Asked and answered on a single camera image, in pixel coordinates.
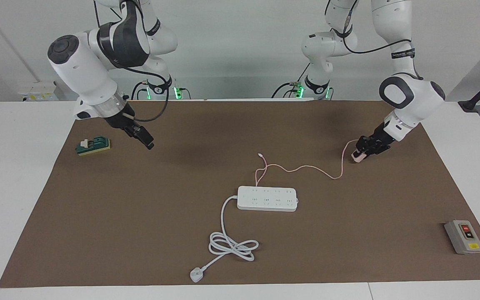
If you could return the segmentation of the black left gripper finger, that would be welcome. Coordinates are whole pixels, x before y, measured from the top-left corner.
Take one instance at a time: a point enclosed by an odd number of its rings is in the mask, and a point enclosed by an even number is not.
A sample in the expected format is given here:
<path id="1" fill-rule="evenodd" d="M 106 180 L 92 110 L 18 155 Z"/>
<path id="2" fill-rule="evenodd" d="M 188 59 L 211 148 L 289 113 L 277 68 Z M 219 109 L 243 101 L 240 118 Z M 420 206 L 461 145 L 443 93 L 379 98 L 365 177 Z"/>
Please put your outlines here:
<path id="1" fill-rule="evenodd" d="M 375 137 L 366 137 L 365 135 L 362 135 L 357 142 L 358 152 L 368 152 L 376 148 Z"/>
<path id="2" fill-rule="evenodd" d="M 371 147 L 368 147 L 368 148 L 364 148 L 364 150 L 362 151 L 362 155 L 363 155 L 363 160 L 366 160 L 368 159 L 370 156 L 372 155 L 378 155 L 382 152 L 385 151 L 385 147 L 384 146 L 371 146 Z"/>

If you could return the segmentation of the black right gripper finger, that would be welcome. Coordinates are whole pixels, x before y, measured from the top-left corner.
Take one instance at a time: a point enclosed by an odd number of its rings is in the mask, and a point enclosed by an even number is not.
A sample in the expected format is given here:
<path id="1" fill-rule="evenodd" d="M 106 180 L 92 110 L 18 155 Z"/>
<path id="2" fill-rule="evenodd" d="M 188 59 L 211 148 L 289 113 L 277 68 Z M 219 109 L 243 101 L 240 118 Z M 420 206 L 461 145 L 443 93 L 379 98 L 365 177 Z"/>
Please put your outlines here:
<path id="1" fill-rule="evenodd" d="M 147 130 L 134 130 L 133 137 L 144 144 L 148 150 L 151 150 L 155 146 L 154 138 Z"/>
<path id="2" fill-rule="evenodd" d="M 127 125 L 124 127 L 124 131 L 131 138 L 138 140 L 147 139 L 147 130 L 140 125 Z"/>

